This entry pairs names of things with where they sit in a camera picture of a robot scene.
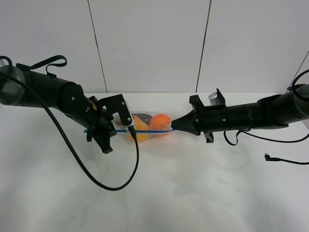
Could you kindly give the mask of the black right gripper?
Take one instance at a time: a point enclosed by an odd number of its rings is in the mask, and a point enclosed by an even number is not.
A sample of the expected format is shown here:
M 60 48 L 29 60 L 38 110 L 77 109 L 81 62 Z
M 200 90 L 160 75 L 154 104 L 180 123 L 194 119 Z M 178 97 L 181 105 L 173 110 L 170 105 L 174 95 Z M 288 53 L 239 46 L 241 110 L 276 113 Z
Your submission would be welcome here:
M 227 107 L 219 106 L 194 106 L 194 111 L 172 121 L 172 129 L 183 131 L 193 135 L 199 135 L 196 128 L 196 116 L 204 133 L 229 130 L 227 122 Z

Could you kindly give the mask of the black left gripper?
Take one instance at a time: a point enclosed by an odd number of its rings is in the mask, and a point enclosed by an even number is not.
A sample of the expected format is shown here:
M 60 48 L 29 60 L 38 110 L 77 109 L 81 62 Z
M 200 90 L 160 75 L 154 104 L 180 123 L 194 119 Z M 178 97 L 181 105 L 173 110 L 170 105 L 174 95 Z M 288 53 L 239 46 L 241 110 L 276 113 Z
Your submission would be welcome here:
M 113 151 L 111 137 L 116 132 L 112 117 L 98 103 L 87 98 L 80 85 L 67 82 L 61 86 L 61 112 L 87 130 L 88 142 L 94 139 L 104 154 Z

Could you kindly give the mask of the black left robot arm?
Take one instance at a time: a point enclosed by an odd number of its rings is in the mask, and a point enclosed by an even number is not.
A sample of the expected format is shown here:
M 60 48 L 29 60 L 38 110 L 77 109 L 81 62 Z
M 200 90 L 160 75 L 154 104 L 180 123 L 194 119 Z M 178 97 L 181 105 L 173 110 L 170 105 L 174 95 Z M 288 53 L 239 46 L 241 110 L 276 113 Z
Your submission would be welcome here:
M 47 107 L 61 111 L 88 129 L 87 140 L 95 140 L 104 154 L 112 152 L 111 116 L 99 105 L 96 97 L 84 95 L 81 85 L 17 67 L 13 67 L 10 74 L 31 88 Z M 41 107 L 28 90 L 6 78 L 0 80 L 0 102 L 3 105 Z

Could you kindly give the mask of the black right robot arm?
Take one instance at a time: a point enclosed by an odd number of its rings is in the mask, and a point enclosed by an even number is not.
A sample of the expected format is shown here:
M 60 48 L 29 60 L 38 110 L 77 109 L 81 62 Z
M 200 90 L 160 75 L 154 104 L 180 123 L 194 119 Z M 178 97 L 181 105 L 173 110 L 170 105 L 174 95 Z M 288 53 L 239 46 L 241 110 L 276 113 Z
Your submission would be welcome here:
M 200 135 L 230 130 L 280 129 L 309 117 L 309 86 L 305 84 L 254 103 L 227 106 L 219 90 L 209 95 L 209 99 L 211 104 L 205 106 L 198 95 L 190 96 L 192 111 L 173 120 L 171 127 Z

